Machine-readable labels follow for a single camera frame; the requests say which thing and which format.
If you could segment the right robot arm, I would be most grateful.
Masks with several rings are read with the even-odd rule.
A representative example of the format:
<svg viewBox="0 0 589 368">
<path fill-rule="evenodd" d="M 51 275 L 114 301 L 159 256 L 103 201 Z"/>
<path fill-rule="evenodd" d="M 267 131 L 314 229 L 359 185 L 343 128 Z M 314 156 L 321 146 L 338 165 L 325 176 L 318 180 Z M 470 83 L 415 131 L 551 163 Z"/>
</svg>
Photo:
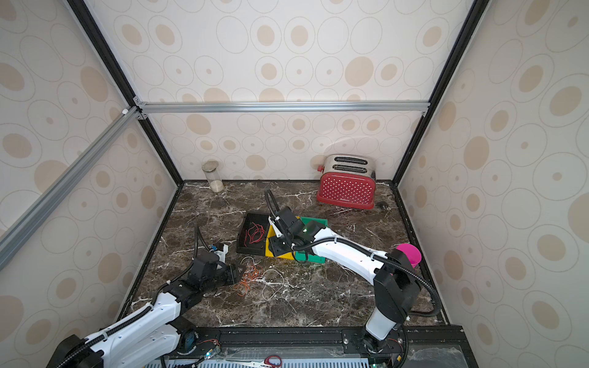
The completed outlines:
<svg viewBox="0 0 589 368">
<path fill-rule="evenodd" d="M 307 224 L 290 208 L 271 211 L 269 223 L 290 251 L 331 260 L 366 280 L 374 288 L 375 308 L 364 325 L 364 343 L 373 350 L 408 317 L 435 317 L 441 299 L 431 283 L 414 271 L 405 252 L 377 251 L 360 245 L 316 221 Z"/>
</svg>

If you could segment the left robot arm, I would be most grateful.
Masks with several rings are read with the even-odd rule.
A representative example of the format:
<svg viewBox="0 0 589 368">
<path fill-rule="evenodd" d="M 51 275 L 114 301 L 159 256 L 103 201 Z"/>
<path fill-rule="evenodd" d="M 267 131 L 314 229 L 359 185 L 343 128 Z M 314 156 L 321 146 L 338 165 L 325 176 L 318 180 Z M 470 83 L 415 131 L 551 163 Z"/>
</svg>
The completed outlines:
<svg viewBox="0 0 589 368">
<path fill-rule="evenodd" d="M 183 316 L 204 295 L 241 281 L 235 265 L 200 250 L 180 275 L 164 283 L 151 302 L 87 337 L 72 334 L 59 343 L 49 367 L 142 367 L 170 353 L 188 355 L 199 334 Z"/>
</svg>

